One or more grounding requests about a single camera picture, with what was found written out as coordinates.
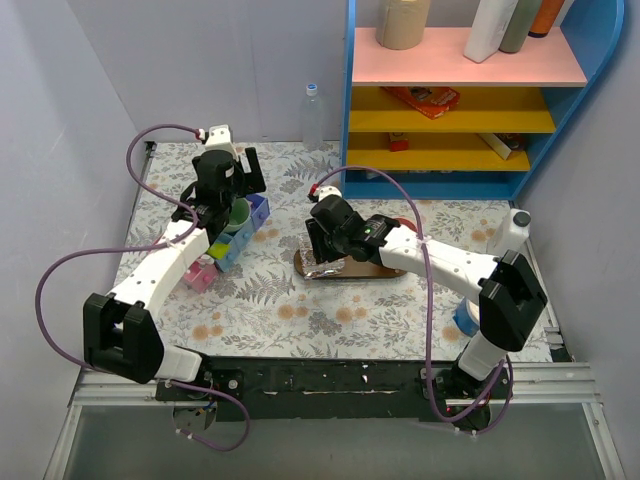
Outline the clear textured toothbrush holder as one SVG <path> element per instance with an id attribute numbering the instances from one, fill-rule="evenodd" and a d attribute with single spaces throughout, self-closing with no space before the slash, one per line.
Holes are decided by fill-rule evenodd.
<path id="1" fill-rule="evenodd" d="M 304 235 L 298 237 L 298 246 L 299 248 L 294 255 L 294 266 L 305 280 L 337 276 L 345 268 L 346 261 L 344 259 L 318 263 L 314 257 L 311 241 Z"/>

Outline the green plastic cup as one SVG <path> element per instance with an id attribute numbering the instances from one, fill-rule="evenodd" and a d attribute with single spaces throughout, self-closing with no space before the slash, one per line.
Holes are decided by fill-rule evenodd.
<path id="1" fill-rule="evenodd" d="M 225 233 L 235 233 L 242 229 L 251 220 L 251 204 L 246 198 L 237 198 L 229 213 L 228 224 L 224 228 Z"/>

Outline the pink plastic cup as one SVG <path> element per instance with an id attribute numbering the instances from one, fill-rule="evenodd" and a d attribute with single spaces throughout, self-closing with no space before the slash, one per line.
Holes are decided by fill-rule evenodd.
<path id="1" fill-rule="evenodd" d="M 417 226 L 410 219 L 407 219 L 404 217 L 396 217 L 395 220 L 398 221 L 401 225 L 404 225 L 410 230 L 412 230 L 414 233 L 417 232 Z"/>

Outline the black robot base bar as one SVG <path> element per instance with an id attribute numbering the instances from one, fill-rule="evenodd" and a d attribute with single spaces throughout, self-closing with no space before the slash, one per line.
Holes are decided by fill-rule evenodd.
<path id="1" fill-rule="evenodd" d="M 417 419 L 434 422 L 449 400 L 503 400 L 507 373 L 478 381 L 455 363 L 420 360 L 339 360 L 207 357 L 196 392 L 159 384 L 159 401 L 212 401 L 205 388 L 239 400 L 253 420 Z"/>

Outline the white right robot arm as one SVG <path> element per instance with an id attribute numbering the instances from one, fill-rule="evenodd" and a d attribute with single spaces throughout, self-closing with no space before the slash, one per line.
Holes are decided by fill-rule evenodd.
<path id="1" fill-rule="evenodd" d="M 547 305 L 524 255 L 508 250 L 501 257 L 462 250 L 418 234 L 384 215 L 363 219 L 339 190 L 321 188 L 306 220 L 318 264 L 350 257 L 392 270 L 432 278 L 479 307 L 479 332 L 456 360 L 454 389 L 475 397 L 509 352 L 523 349 Z"/>

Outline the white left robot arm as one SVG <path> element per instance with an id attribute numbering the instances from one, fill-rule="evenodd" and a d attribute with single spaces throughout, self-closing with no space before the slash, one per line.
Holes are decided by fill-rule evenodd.
<path id="1" fill-rule="evenodd" d="M 196 156 L 196 179 L 177 200 L 153 250 L 109 293 L 92 294 L 85 301 L 84 359 L 93 368 L 141 384 L 177 380 L 193 400 L 211 392 L 213 377 L 201 367 L 202 355 L 165 343 L 155 317 L 187 270 L 227 227 L 234 202 L 265 192 L 255 148 L 246 149 L 245 155 L 246 165 L 224 148 Z"/>

